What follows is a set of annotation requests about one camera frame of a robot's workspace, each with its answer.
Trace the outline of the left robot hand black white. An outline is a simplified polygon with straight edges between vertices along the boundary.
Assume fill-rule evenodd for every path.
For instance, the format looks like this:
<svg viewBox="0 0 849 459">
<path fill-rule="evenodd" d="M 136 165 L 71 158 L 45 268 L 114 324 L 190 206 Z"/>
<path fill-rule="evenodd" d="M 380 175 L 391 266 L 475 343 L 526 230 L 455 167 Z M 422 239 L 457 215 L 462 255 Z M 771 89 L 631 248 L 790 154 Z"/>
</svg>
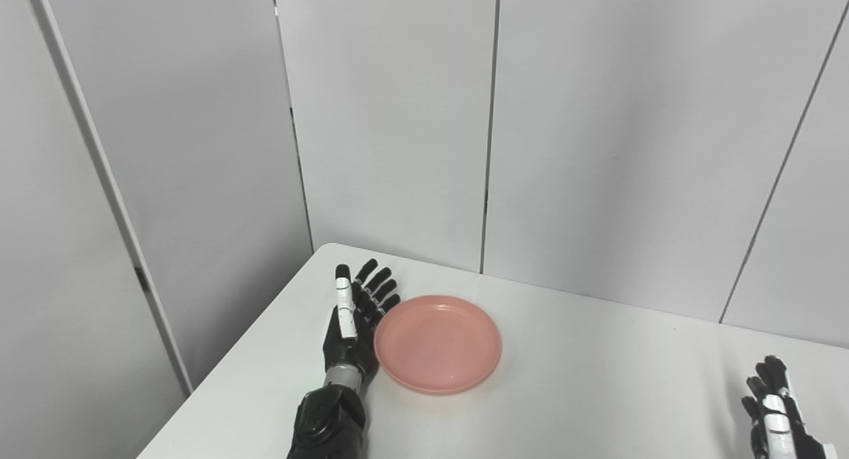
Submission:
<svg viewBox="0 0 849 459">
<path fill-rule="evenodd" d="M 397 281 L 389 267 L 379 268 L 370 259 L 351 274 L 348 265 L 336 267 L 336 306 L 325 335 L 322 353 L 325 369 L 340 365 L 356 368 L 364 381 L 376 374 L 379 363 L 374 334 L 392 308 L 400 305 Z"/>
</svg>

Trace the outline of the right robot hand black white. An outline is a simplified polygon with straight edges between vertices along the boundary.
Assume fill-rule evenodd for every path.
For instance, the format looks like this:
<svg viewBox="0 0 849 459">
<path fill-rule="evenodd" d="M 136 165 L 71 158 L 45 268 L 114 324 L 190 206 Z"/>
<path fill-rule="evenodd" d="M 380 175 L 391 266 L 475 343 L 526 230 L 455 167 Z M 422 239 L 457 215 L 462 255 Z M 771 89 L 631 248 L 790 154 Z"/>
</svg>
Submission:
<svg viewBox="0 0 849 459">
<path fill-rule="evenodd" d="M 783 360 L 773 354 L 755 365 L 746 378 L 751 395 L 741 404 L 751 419 L 750 443 L 755 458 L 836 458 L 833 444 L 807 432 Z"/>
</svg>

